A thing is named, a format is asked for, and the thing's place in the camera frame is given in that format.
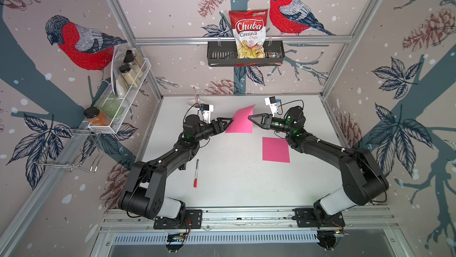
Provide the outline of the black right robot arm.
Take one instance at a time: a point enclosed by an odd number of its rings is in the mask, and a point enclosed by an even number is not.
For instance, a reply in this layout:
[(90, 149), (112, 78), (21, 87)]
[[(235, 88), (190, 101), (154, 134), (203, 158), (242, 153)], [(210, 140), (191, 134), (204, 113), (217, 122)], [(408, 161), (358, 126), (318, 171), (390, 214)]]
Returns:
[(262, 129), (285, 133), (291, 149), (317, 157), (340, 171), (342, 186), (313, 205), (313, 219), (319, 226), (346, 209), (387, 193), (389, 184), (371, 152), (337, 146), (307, 132), (302, 107), (290, 108), (283, 118), (262, 113), (248, 119)]

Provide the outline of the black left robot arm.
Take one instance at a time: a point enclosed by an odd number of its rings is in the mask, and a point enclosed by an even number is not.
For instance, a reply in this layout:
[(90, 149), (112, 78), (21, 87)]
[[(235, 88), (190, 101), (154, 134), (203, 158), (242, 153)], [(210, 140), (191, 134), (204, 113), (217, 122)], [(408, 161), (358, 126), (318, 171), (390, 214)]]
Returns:
[(177, 218), (184, 203), (165, 197), (167, 177), (183, 170), (200, 149), (200, 141), (221, 134), (232, 124), (232, 118), (219, 117), (206, 123), (196, 114), (184, 119), (183, 131), (173, 148), (159, 158), (138, 161), (132, 166), (118, 200), (118, 207), (127, 214), (154, 219)]

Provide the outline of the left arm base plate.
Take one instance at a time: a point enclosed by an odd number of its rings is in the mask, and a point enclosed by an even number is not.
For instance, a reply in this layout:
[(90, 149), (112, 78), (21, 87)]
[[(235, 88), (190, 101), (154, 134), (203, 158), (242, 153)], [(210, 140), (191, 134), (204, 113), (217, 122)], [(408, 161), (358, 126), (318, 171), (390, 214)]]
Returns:
[(201, 209), (186, 209), (185, 212), (179, 213), (176, 219), (155, 218), (153, 228), (155, 230), (200, 229), (202, 221), (203, 211)]

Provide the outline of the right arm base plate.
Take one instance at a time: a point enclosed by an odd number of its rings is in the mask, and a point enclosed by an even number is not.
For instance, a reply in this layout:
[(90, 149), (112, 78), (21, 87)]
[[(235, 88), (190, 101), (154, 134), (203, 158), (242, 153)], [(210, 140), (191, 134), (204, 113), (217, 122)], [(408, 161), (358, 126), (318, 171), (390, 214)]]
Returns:
[(293, 211), (294, 217), (292, 219), (296, 221), (299, 228), (343, 228), (346, 225), (341, 212), (328, 215), (323, 210), (311, 207), (295, 208)]

